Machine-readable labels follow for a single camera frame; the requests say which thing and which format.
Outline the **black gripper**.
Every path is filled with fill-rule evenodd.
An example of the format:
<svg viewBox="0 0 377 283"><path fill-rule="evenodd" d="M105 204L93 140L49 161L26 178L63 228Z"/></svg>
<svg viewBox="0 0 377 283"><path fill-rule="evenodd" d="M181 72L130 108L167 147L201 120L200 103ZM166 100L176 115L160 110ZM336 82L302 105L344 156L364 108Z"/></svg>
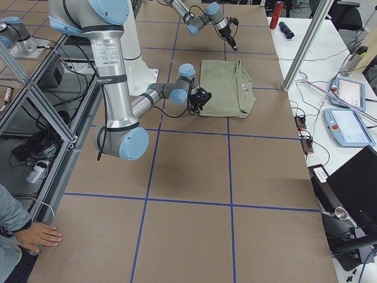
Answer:
<svg viewBox="0 0 377 283"><path fill-rule="evenodd" d="M200 93L192 94L188 100L188 112L190 114L199 114L199 111L202 109L198 108L197 95Z"/></svg>
<svg viewBox="0 0 377 283"><path fill-rule="evenodd" d="M231 35L232 31L231 31L229 25L228 24L219 25L218 26L218 32L219 32L221 38L223 40L227 41L227 43L230 45L232 50L237 52L238 51L237 44L236 44L234 38Z"/></svg>

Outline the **person's grey sleeved forearm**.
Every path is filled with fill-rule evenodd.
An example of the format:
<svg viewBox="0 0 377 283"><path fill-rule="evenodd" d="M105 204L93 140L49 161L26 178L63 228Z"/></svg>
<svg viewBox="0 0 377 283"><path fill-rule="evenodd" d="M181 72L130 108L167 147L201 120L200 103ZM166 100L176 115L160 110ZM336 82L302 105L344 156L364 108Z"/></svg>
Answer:
<svg viewBox="0 0 377 283"><path fill-rule="evenodd" d="M1 185L1 227L7 235L28 229L32 219L22 204Z"/></svg>

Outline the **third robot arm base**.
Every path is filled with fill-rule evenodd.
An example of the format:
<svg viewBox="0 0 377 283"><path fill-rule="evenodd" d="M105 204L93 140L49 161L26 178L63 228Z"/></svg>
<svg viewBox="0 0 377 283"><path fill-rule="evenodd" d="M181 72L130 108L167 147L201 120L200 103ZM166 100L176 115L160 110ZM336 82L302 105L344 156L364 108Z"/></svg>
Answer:
<svg viewBox="0 0 377 283"><path fill-rule="evenodd" d="M37 59L41 53L21 19L15 16L1 19L1 44L14 58Z"/></svg>

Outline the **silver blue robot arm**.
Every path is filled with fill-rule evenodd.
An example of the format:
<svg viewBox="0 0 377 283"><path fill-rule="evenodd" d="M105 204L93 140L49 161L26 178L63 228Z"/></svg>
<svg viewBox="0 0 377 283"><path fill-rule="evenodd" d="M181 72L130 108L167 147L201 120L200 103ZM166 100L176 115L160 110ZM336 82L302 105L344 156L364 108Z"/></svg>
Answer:
<svg viewBox="0 0 377 283"><path fill-rule="evenodd" d="M233 51L238 51L234 37L237 31L232 35L231 25L235 25L238 29L239 20L235 17L225 17L217 2L212 2L204 10L199 7L201 14L196 16L191 8L187 8L182 1L164 1L164 3L180 16L183 22L187 25L187 29L191 35L196 35L207 24L212 24L217 32L217 35L226 41Z"/></svg>
<svg viewBox="0 0 377 283"><path fill-rule="evenodd" d="M178 69L175 83L154 83L135 100L130 98L121 37L130 14L127 1L49 1L50 26L67 35L89 39L95 75L103 96L106 118L94 137L99 154L137 160L147 150L149 135L139 119L160 100L187 103L197 111L202 98L210 99L199 86L191 64Z"/></svg>

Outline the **person's bare hand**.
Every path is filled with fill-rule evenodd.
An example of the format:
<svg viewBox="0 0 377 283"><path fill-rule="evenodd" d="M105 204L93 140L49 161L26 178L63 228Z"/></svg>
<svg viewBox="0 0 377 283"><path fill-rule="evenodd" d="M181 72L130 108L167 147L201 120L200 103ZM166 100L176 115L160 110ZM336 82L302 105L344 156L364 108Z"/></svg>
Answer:
<svg viewBox="0 0 377 283"><path fill-rule="evenodd" d="M56 247L62 241L62 233L56 226L32 223L22 231L15 232L17 242L29 251L40 253L40 246Z"/></svg>

